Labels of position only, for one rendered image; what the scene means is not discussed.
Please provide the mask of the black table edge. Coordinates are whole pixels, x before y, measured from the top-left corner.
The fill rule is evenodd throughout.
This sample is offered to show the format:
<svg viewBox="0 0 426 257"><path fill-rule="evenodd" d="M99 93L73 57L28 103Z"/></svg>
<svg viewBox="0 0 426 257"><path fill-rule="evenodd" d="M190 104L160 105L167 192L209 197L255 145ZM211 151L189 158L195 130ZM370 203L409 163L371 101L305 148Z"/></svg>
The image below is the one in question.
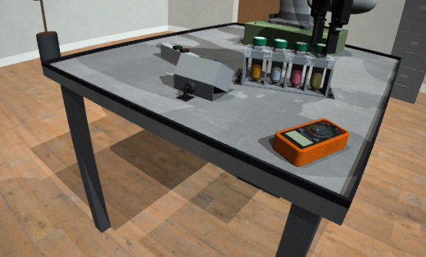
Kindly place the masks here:
<svg viewBox="0 0 426 257"><path fill-rule="evenodd" d="M84 51L84 52L77 52L77 53L70 54L70 55L67 55L67 56L60 56L60 57L53 58L53 59L50 59L50 60L41 61L41 64L42 64L42 66L60 74L60 75L63 75L65 77L67 77L68 79L71 79L71 80L75 81L76 83L79 83L79 84L85 86L86 88L89 88L89 89L91 89L95 92L98 92L98 93L102 94L103 96L110 98L113 101L119 102L120 104L127 106L128 108L135 110L135 111L137 111L137 112L139 112L139 113L141 113L141 114L143 114L143 115L145 115L145 116L147 116L151 119L154 119L155 121L158 121L158 122L172 128L172 129L175 129L175 130L177 130L177 131L179 131L179 132L181 132L185 135L188 135L189 137L194 138L194 139L198 140L199 142L203 142L210 147L214 147L215 149L222 151L223 153L226 153L226 154L228 154L228 155L230 155L234 158L237 158L237 159L239 159L239 160L241 160L245 163L248 163L248 164L250 164L254 167L257 167L258 169L261 169L261 170L263 170L263 171L265 171L269 174L272 174L272 175L274 175L278 178L281 178L282 180L285 180L285 181L287 181L291 184L294 184L294 185L296 185L300 188L303 188L303 189L307 190L308 192L312 192L312 193L316 194L317 196L321 196L326 200L332 201L333 203L336 203L340 206L343 206L343 207L349 209L350 206L351 206L351 203L353 201L353 198L356 194L356 190L357 190L357 188L360 184L360 180L362 178L362 175L365 171L365 167L368 163L369 156L370 156L371 151L373 149L376 137L378 135L378 131L379 131L381 123L383 121L385 111L387 109L387 104L388 104L389 98L391 96L392 88L393 88L393 85L395 83L397 72L398 72L398 69L399 69L399 66L400 66L400 63L401 63L401 57L399 57L399 56L393 56L393 55L389 55L389 54L386 54L386 53L376 52L376 51L372 51L372 50L369 50L369 49L365 49L365 48L361 48L361 47L355 47L355 46L351 46L351 45L347 45L347 44L345 46L345 47L360 50L360 51L363 51L363 52L369 52L369 53L373 53L373 54L376 54L376 55L385 56L385 57L389 57L389 58L392 58L392 59L399 60L397 71L396 71L394 79L392 81L392 86L391 86L389 94L387 96L387 100L386 100L385 106L383 108L383 112L381 114L380 120L378 122L378 126L375 130L372 142L370 143L370 146L369 146L369 150L366 154L365 160L363 162L363 165L361 166L360 172L358 174L358 177L356 179L354 187L351 190L351 194L350 194L349 198L346 197L346 196L343 196L341 194L338 194L336 192L333 192L333 191L329 190L328 188L322 187L322 186L320 186L316 183L313 183L309 180L301 178L301 177L299 177L295 174L292 174L292 173L290 173L290 172L288 172L284 169L281 169L281 168L279 168L275 165L272 165L272 164L267 163L263 160L260 160L260 159L256 158L255 156L251 156L251 155L249 155L249 154L247 154L243 151L240 151L240 150L238 150L234 147L231 147L227 144L224 144L220 141L217 141L214 138L210 138L203 133L199 133L198 131L193 130L189 127L186 127L186 126L184 126L180 123L177 123L177 122L173 121L172 119L168 119L163 115L159 115L156 112L153 112L153 111L151 111L147 108L144 108L144 107L142 107L138 104L135 104L135 103L133 103L129 100L126 100L123 97L117 96L112 92L108 92L107 90L105 90L103 88L99 88L98 86L96 86L92 83L89 83L89 82L87 82L83 79L80 79L80 78L78 78L78 77L76 77L72 74L65 72L64 70L60 70L53 65L49 65L49 64L52 64L52 63L55 63L55 62L58 62L58 61L64 61L64 60L68 60L68 59L75 58L75 57L78 57L78 56L84 56L84 55L92 54L92 53L95 53L95 52L106 51L106 50L109 50L109 49L112 49L112 48L123 47L123 46L131 45L131 44L135 44L135 43L142 43L142 42L154 40L154 39L166 38L166 37L175 36L175 35L179 35L179 34L192 33L192 32L201 31L201 30L205 30L205 29L214 29L214 28L219 28L219 27L224 27L224 26L229 26L229 25L245 26L245 24L234 22L234 23L228 23L228 24L223 24L223 25L213 25L213 26L208 26L208 27L203 27L203 28L198 28L198 29L190 29L190 30L185 30L185 31L179 31L179 32L170 33L170 34L163 34L163 35L153 36L153 37L149 37L149 38L141 38L141 39L137 39L137 40L134 40L134 41L125 42L125 43L118 43L118 44L114 44L114 45L110 45L110 46L106 46L106 47L95 48L95 49L87 50L87 51Z"/></svg>

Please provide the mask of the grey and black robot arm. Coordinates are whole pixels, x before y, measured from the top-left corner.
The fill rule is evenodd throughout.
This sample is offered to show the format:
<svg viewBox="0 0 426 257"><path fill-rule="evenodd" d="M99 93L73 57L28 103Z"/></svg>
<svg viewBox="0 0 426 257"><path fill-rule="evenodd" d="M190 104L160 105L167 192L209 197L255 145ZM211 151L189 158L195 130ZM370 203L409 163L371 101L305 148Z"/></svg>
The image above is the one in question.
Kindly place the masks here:
<svg viewBox="0 0 426 257"><path fill-rule="evenodd" d="M298 29L313 29L314 17L310 16L311 3L312 0L280 0L279 13L270 13L269 23ZM354 0L351 15L368 12L374 9L377 3L378 0Z"/></svg>

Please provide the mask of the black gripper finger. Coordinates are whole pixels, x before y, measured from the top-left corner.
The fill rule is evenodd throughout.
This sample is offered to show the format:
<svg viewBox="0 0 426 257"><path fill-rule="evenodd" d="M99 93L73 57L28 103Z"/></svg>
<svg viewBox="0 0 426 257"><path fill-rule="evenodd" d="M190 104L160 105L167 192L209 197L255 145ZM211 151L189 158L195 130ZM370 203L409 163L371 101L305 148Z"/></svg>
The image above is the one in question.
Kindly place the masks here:
<svg viewBox="0 0 426 257"><path fill-rule="evenodd" d="M317 43L321 43L325 17L329 9L329 4L331 0L312 0L310 16L314 17L314 27L310 41L310 47L315 47Z"/></svg>
<svg viewBox="0 0 426 257"><path fill-rule="evenodd" d="M329 23L329 32L324 53L335 54L342 26L347 25L349 22L353 1L332 0L331 23Z"/></svg>

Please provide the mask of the orange digital multimeter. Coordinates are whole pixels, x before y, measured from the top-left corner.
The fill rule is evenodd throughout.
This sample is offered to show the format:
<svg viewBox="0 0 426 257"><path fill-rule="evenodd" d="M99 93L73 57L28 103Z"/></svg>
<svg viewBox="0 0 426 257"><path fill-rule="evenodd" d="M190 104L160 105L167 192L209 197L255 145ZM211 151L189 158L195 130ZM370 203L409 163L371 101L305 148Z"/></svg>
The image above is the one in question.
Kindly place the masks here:
<svg viewBox="0 0 426 257"><path fill-rule="evenodd" d="M345 148L349 132L328 119L318 119L306 124L278 131L273 148L295 166Z"/></svg>

